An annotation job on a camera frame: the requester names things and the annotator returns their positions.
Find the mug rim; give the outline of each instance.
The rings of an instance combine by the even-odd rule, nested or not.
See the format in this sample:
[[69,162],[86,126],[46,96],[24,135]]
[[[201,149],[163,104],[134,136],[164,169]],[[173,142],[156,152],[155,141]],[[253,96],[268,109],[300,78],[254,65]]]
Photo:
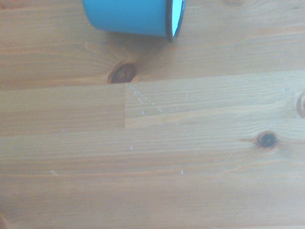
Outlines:
[[179,18],[178,27],[175,31],[175,34],[173,34],[173,1],[174,0],[166,0],[166,22],[165,22],[165,24],[166,24],[166,37],[169,42],[174,42],[179,36],[186,0],[182,0],[180,18]]

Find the pine wood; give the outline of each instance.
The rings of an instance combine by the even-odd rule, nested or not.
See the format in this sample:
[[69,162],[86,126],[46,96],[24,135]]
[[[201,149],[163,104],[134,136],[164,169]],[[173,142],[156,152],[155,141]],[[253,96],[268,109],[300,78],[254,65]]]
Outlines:
[[188,0],[173,44],[0,9],[0,229],[305,228],[305,2]]

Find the blue enamel mug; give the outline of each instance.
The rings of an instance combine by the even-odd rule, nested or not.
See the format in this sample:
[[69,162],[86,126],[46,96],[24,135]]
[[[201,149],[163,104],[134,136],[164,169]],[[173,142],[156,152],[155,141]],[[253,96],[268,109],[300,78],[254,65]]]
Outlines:
[[90,23],[99,30],[166,37],[180,31],[186,0],[83,0]]

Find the wooden table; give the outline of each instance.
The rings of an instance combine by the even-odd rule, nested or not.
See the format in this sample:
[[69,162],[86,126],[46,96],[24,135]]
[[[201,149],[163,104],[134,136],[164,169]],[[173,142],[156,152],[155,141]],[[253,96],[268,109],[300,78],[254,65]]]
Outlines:
[[187,0],[172,44],[0,9],[0,229],[305,228],[305,1]]

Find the dark wood knot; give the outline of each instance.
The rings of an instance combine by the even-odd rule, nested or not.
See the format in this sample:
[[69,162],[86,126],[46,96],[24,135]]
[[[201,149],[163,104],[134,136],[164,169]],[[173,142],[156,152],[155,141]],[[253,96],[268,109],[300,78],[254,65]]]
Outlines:
[[262,148],[273,148],[277,143],[277,138],[273,132],[266,131],[257,137],[257,143]]
[[130,83],[136,75],[133,63],[119,64],[108,76],[108,83]]

